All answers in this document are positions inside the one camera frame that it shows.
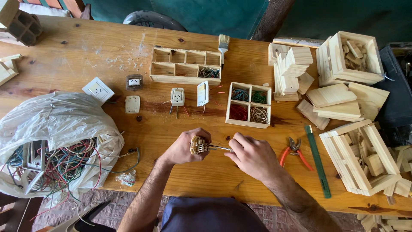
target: wooden table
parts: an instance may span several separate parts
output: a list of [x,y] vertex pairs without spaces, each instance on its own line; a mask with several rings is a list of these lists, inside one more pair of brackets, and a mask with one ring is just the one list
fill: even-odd
[[[312,167],[315,167],[309,143],[304,131],[311,124],[295,107],[298,102],[272,102],[273,127],[258,129],[225,124],[227,92],[232,81],[262,85],[274,85],[273,67],[267,64],[269,43],[231,38],[225,54],[222,72],[223,87],[211,90],[211,101],[196,107],[195,85],[154,83],[149,78],[151,52],[154,46],[190,50],[217,51],[218,37],[154,29],[140,26],[106,23],[92,20],[39,16],[44,33],[34,47],[22,47],[0,43],[0,57],[22,54],[18,62],[20,74],[0,87],[0,114],[3,117],[15,106],[31,97],[58,90],[82,92],[94,77],[99,77],[115,92],[116,104],[104,104],[102,108],[115,121],[123,134],[125,145],[122,154],[138,146],[141,161],[136,167],[137,181],[133,187],[124,187],[110,174],[104,189],[138,191],[152,169],[157,157],[170,146],[182,131],[203,127],[212,134],[214,143],[227,146],[235,132],[268,140],[278,156],[288,145],[288,137],[302,139],[301,150]],[[307,72],[317,77],[316,59]],[[141,91],[126,91],[126,76],[143,75]],[[317,80],[312,88],[317,88]],[[185,106],[189,116],[180,107],[169,115],[171,88],[185,89]],[[124,101],[128,95],[139,95],[139,114],[125,114]],[[143,120],[138,122],[136,116]],[[331,120],[325,131],[347,122]],[[315,135],[320,130],[312,126]],[[412,216],[412,200],[395,196],[396,204],[389,206],[382,192],[371,197],[352,194],[345,190],[337,171],[321,140],[316,136],[329,187],[331,199],[325,199],[316,171],[310,172],[298,157],[289,156],[285,169],[328,211],[349,213],[380,213]],[[126,170],[136,163],[137,156],[120,158],[114,171]],[[166,185],[165,195],[171,196],[234,196],[237,200],[255,204],[279,205],[274,195],[259,181],[239,170],[235,163],[212,151],[204,161],[176,165]]]

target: hand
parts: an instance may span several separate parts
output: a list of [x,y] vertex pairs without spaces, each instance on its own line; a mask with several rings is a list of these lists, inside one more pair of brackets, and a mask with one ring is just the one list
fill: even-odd
[[179,138],[167,149],[167,151],[159,157],[167,164],[175,165],[186,162],[202,161],[209,152],[201,152],[199,154],[192,155],[190,152],[190,143],[193,136],[199,136],[206,140],[207,143],[212,142],[211,135],[203,128],[196,128],[193,130],[185,131],[180,134]]
[[282,170],[275,152],[265,140],[255,140],[238,132],[229,141],[229,146],[234,153],[226,152],[225,156],[231,158],[240,170],[265,185]]

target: person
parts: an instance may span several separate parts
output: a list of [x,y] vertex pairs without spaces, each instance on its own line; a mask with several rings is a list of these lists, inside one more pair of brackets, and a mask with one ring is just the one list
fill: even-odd
[[[153,231],[163,190],[173,166],[202,161],[209,152],[190,153],[193,136],[212,142],[202,128],[183,132],[161,155],[126,210],[119,232]],[[286,172],[269,143],[236,133],[229,146],[233,153],[225,156],[253,178],[261,181],[278,199],[298,228],[307,231],[341,231],[322,208]],[[162,220],[162,231],[268,231],[258,216],[245,204],[233,198],[170,197]]]

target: screwdriver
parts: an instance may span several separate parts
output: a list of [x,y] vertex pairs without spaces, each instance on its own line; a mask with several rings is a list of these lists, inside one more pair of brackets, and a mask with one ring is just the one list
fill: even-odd
[[223,149],[223,150],[228,150],[228,151],[230,151],[230,153],[234,153],[232,149],[226,148],[226,147],[220,147],[220,146],[211,145],[211,144],[209,144],[209,147],[217,147],[217,148],[220,148],[220,149]]

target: white wall outlet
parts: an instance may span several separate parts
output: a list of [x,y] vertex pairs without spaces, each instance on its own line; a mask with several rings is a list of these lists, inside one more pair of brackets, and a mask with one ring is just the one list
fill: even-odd
[[183,88],[173,88],[170,93],[172,106],[180,107],[185,105],[185,90]]
[[127,114],[137,114],[140,111],[140,97],[127,96],[124,102],[124,112]]
[[209,83],[202,82],[197,86],[197,106],[204,106],[209,102]]
[[100,105],[103,105],[107,99],[111,98],[115,94],[98,77],[95,77],[92,81],[90,81],[82,88],[82,90],[88,95],[91,95],[99,100],[101,102]]
[[129,80],[129,86],[135,86],[135,85],[140,85],[140,80],[139,79],[130,79]]

